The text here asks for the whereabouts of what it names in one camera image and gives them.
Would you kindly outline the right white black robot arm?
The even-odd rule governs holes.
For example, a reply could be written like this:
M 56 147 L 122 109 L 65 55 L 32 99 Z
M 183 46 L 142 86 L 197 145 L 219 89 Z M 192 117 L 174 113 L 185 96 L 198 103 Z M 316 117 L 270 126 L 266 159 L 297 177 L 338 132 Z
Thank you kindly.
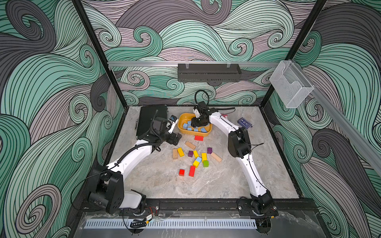
M 273 197 L 264 185 L 253 160 L 252 151 L 258 145 L 251 144 L 248 130 L 230 122 L 218 109 L 209 108 L 204 102 L 197 103 L 193 112 L 195 114 L 191 119 L 193 127 L 213 125 L 227 135 L 228 151 L 237 159 L 248 181 L 254 213 L 259 216 L 274 216 L 276 210 Z

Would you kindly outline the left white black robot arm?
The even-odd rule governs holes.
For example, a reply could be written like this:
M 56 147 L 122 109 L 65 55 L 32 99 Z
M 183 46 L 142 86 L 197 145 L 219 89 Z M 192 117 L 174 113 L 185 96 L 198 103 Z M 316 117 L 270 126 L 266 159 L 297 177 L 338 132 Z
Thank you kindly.
M 169 119 L 153 118 L 148 130 L 138 137 L 131 149 L 107 166 L 96 168 L 88 181 L 88 202 L 109 214 L 122 209 L 142 213 L 146 196 L 134 190 L 125 191 L 124 181 L 144 158 L 159 151 L 162 143 L 179 143 L 182 136 L 173 132 L 178 121 L 174 115 Z

